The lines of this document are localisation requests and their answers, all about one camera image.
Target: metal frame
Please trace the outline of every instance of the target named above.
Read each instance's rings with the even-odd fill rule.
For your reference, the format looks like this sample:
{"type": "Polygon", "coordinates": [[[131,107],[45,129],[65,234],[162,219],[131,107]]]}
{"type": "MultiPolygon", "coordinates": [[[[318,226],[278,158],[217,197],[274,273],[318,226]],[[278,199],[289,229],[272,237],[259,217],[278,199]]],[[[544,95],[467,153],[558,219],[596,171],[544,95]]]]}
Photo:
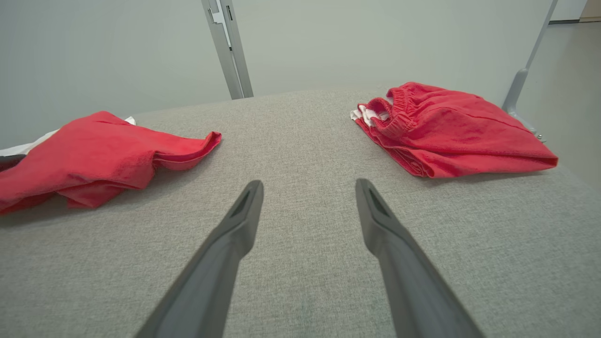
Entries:
{"type": "Polygon", "coordinates": [[[530,53],[530,58],[526,63],[526,67],[517,71],[515,78],[513,78],[513,82],[511,83],[511,87],[509,88],[509,92],[507,93],[507,97],[505,98],[505,102],[503,103],[502,109],[509,115],[516,118],[520,121],[529,131],[532,132],[541,142],[545,142],[545,138],[538,130],[533,127],[531,124],[526,122],[518,113],[517,113],[517,100],[520,98],[520,93],[522,92],[524,83],[526,83],[526,77],[528,77],[528,70],[530,69],[530,65],[532,61],[534,61],[534,55],[540,46],[540,42],[543,40],[543,35],[547,30],[547,26],[549,26],[549,21],[551,20],[551,16],[553,15],[553,11],[555,10],[555,6],[557,5],[557,0],[553,0],[551,2],[551,7],[549,8],[549,12],[547,13],[547,17],[545,18],[545,22],[543,23],[543,28],[541,28],[540,33],[538,34],[538,38],[536,39],[536,43],[534,44],[534,48],[532,49],[532,53],[530,53]]]}
{"type": "Polygon", "coordinates": [[[219,0],[201,0],[230,96],[232,100],[252,97],[251,80],[246,68],[233,4],[231,0],[221,1],[221,10],[225,19],[225,26],[223,26],[222,22],[215,21],[213,15],[221,13],[217,1],[219,0]]]}

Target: floor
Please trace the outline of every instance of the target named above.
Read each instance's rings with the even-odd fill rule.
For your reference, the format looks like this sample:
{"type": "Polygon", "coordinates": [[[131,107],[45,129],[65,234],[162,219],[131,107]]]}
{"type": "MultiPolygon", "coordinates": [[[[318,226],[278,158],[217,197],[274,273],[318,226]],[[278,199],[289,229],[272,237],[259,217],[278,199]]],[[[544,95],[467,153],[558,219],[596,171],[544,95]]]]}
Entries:
{"type": "Polygon", "coordinates": [[[549,26],[517,104],[560,163],[599,192],[600,61],[601,22],[549,26]]]}

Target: folded clothing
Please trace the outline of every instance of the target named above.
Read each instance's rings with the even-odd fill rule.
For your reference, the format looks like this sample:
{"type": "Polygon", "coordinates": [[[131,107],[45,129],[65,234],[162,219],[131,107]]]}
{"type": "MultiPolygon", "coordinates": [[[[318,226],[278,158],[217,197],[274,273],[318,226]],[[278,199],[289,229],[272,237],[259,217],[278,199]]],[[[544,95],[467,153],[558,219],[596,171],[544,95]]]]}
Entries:
{"type": "Polygon", "coordinates": [[[144,189],[155,167],[187,170],[221,141],[183,138],[135,126],[100,111],[74,120],[0,172],[0,214],[40,204],[55,193],[69,207],[98,207],[125,189],[144,189]]]}
{"type": "MultiPolygon", "coordinates": [[[[136,125],[136,120],[131,116],[126,118],[125,121],[133,124],[134,126],[136,125]]],[[[48,140],[48,138],[50,138],[56,132],[58,132],[58,129],[55,131],[47,132],[46,134],[44,134],[44,136],[40,137],[32,143],[26,143],[21,144],[19,146],[0,149],[0,156],[27,155],[31,151],[31,149],[37,147],[42,142],[48,140]]]]}
{"type": "Polygon", "coordinates": [[[422,177],[523,173],[558,158],[482,97],[408,82],[359,104],[351,118],[405,170],[422,177]]]}

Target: couch cushion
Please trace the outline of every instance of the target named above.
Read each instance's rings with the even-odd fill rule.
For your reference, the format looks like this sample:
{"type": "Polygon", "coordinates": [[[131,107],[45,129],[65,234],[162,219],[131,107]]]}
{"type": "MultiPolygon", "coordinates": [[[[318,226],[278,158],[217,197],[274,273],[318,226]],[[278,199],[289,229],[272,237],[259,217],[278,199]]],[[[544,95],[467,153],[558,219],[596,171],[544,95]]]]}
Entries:
{"type": "Polygon", "coordinates": [[[355,180],[370,179],[488,336],[601,330],[601,198],[565,168],[413,177],[349,119],[381,91],[304,91],[136,115],[223,133],[187,172],[96,210],[0,218],[0,336],[131,336],[242,188],[264,183],[225,337],[394,337],[355,180]]]}

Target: gray fabric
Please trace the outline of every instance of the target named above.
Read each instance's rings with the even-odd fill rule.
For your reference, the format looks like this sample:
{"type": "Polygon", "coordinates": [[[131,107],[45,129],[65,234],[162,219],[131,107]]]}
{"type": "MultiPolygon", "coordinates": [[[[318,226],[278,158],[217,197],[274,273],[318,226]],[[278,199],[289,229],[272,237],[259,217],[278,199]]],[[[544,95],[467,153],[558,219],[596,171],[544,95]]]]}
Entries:
{"type": "Polygon", "coordinates": [[[392,337],[355,179],[370,179],[491,337],[601,331],[601,198],[564,168],[413,177],[349,119],[383,94],[306,91],[135,116],[224,134],[187,172],[97,210],[60,198],[0,218],[0,336],[123,337],[145,321],[252,179],[265,186],[225,337],[392,337]]]}

